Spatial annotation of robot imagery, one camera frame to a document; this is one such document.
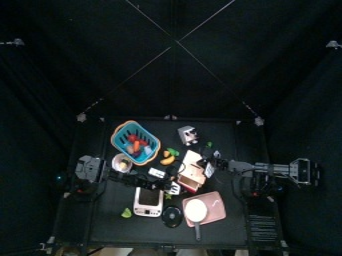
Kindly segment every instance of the blue basket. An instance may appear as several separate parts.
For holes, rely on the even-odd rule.
[[[142,154],[137,158],[129,154],[126,148],[129,145],[133,145],[133,143],[129,141],[129,136],[132,134],[136,134],[140,139],[144,139],[149,143],[153,150],[149,155],[144,149]],[[112,136],[112,143],[114,147],[126,154],[136,165],[146,165],[150,161],[153,161],[161,149],[160,139],[138,124],[137,121],[133,120],[128,121],[117,127]]]

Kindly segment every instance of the toy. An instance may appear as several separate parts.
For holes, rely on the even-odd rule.
[[[194,127],[185,126],[178,129],[178,133],[180,133],[184,144],[190,146],[192,144],[198,143],[198,133]]]
[[[126,219],[133,217],[133,212],[132,212],[130,208],[125,208],[124,213],[122,213],[122,217],[126,218]]]
[[[205,169],[198,165],[201,159],[201,154],[189,150],[184,159],[185,167],[181,166],[178,171],[178,183],[192,193],[197,193],[206,182]]]
[[[307,158],[299,158],[291,164],[269,164],[241,162],[226,160],[216,155],[216,152],[208,151],[197,164],[206,168],[228,170],[236,176],[242,177],[240,186],[241,192],[246,197],[277,196],[284,193],[281,184],[295,184],[299,188],[317,187],[321,179],[323,168],[319,163]]]
[[[165,156],[165,159],[161,160],[161,164],[170,165],[177,160],[177,157],[180,156],[180,152],[173,148],[168,148],[168,150],[165,150],[164,152],[164,156]]]
[[[138,148],[138,143],[136,143],[137,140],[140,140],[141,152],[134,154],[136,151],[132,149]],[[138,166],[144,166],[149,162],[152,162],[156,159],[158,151],[161,149],[160,139],[134,120],[129,120],[116,128],[114,134],[112,136],[112,144],[122,153],[126,154],[126,156]],[[144,147],[146,147],[146,144],[148,146],[150,146],[152,149],[149,150],[149,155],[146,154],[146,151],[144,149]],[[128,146],[133,146],[133,148],[129,148],[130,152],[134,151],[133,154],[129,153]]]

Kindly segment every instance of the green object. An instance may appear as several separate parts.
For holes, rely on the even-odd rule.
[[[133,212],[129,208],[125,209],[124,213],[122,213],[122,217],[129,219],[133,217]]]
[[[208,142],[208,146],[206,146],[208,148],[212,148],[213,147],[213,142],[212,141],[209,141]]]
[[[172,200],[172,199],[173,199],[173,195],[170,195],[170,194],[166,193],[166,200],[168,200],[168,199]]]
[[[170,152],[170,154],[172,154],[173,156],[180,156],[180,152],[178,152],[176,149],[168,148],[168,151]]]

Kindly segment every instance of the black tent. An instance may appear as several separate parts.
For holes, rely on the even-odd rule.
[[[0,252],[47,241],[77,116],[265,119],[272,162],[324,166],[281,202],[289,241],[341,251],[339,0],[0,2]]]

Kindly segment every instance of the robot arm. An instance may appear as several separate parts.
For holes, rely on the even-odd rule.
[[[289,178],[299,186],[319,186],[320,166],[307,158],[299,158],[289,165],[256,163],[232,160],[229,162],[229,170],[245,177],[253,176],[253,171],[266,173],[278,178]]]
[[[180,194],[181,186],[166,177],[158,180],[149,180],[144,174],[126,174],[110,169],[106,161],[93,156],[83,156],[78,161],[75,170],[77,179],[74,182],[74,190],[83,194],[91,194],[98,189],[98,185],[107,180],[121,182],[132,187],[141,187],[149,190],[164,190],[169,194]]]

